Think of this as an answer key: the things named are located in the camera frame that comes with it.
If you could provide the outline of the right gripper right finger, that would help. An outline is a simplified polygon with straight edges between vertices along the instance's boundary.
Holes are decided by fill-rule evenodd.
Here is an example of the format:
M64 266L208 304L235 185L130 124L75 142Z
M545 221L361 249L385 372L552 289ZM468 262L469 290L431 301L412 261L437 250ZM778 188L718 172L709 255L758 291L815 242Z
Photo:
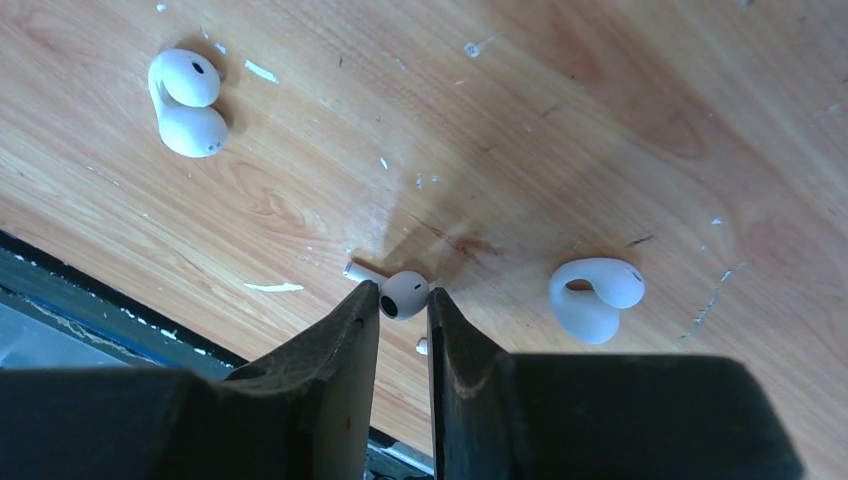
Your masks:
M439 479L800 479L741 363L704 355L511 353L448 292L428 299Z

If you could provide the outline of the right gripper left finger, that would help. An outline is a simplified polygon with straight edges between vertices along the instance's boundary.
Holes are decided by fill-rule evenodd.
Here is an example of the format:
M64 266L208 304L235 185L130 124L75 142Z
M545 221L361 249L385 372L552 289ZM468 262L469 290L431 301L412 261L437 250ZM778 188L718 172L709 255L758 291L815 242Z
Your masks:
M5 479L359 479L379 337L364 281L222 380L182 368L5 369Z

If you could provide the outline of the white stem earbud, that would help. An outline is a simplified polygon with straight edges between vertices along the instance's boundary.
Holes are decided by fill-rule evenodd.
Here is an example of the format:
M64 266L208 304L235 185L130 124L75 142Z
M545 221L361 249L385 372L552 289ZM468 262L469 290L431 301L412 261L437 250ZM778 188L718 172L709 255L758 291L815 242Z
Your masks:
M430 284L415 271L401 271L386 277L351 261L343 270L343 275L358 283L374 282L379 288L378 306L392 320L404 321L417 315L425 308L430 294Z
M418 354L426 356L429 353L429 342L426 337L420 338L416 345L415 350Z

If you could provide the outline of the white plastic scrap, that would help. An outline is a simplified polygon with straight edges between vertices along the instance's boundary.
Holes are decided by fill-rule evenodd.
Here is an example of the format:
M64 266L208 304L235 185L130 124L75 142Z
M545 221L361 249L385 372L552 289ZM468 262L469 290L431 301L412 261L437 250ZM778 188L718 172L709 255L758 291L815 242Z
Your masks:
M293 284L289 282L285 282L282 284L272 284L272 285L263 285L263 284L253 284L253 283L245 283L245 288L264 292L264 293L288 293L288 292L298 292L304 289L303 285Z

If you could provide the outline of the white clip earbud middle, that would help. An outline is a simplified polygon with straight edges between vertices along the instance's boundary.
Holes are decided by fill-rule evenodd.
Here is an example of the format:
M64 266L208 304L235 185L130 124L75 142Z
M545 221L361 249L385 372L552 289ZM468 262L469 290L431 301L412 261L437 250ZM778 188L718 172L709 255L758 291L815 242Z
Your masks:
M548 284L551 307L560 326L590 345L612 339L620 325L620 312L637 305L645 291L641 272L614 258L565 263Z

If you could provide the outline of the white clip earbud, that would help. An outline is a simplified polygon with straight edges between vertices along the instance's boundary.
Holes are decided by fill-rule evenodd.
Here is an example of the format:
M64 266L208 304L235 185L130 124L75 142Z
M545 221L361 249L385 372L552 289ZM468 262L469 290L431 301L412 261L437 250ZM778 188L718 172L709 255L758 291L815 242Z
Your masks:
M612 339L620 325L620 312L637 305L645 291L641 272L614 258L565 263L548 284L551 307L560 326L590 345Z
M172 48L148 69L148 88L162 142L187 158L207 158L226 145L229 129L213 108L221 89L216 67L204 56Z

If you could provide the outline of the white clip earbud left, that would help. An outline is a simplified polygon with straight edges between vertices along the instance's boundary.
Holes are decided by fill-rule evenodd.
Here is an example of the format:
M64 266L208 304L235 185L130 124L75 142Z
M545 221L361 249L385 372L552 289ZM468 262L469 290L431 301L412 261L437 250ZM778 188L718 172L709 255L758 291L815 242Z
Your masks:
M187 158L207 158L226 145L229 129L213 108L221 89L216 67L204 56L172 48L148 69L148 88L162 142Z

